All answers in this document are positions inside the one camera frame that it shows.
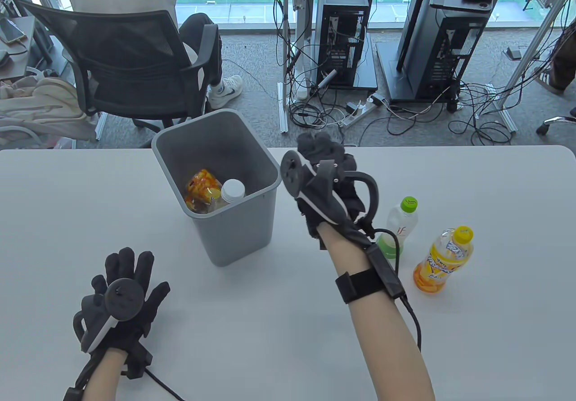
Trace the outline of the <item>person's right hand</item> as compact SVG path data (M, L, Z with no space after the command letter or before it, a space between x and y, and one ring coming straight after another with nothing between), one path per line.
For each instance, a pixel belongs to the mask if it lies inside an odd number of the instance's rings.
M342 144L331 139L328 133L320 132L317 134L302 133L297 138L297 150L316 169L317 164L322 160L333 160L339 169L344 171L355 171L357 164L351 154L347 154ZM355 226L354 222L361 212L365 212L365 206L358 197L356 188L351 179L345 178L333 183L333 191L337 194L346 208L346 217L336 220L329 215L329 221L315 209L308 205L308 202L297 199L297 206L301 214L305 217L309 234L315 239L320 239L318 227L321 223L326 222L338 234L343 236L352 244L366 250L372 246L372 241L362 234Z

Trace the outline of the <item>person's left hand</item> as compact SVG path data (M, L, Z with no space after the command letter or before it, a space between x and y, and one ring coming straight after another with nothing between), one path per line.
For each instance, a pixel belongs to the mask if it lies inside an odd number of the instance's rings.
M150 251L135 259L131 248L107 257L106 274L92 279L94 292L82 299L73 319L82 352L95 355L118 349L136 358L146 356L139 340L148 336L157 309L170 292L167 282L148 292L153 263Z

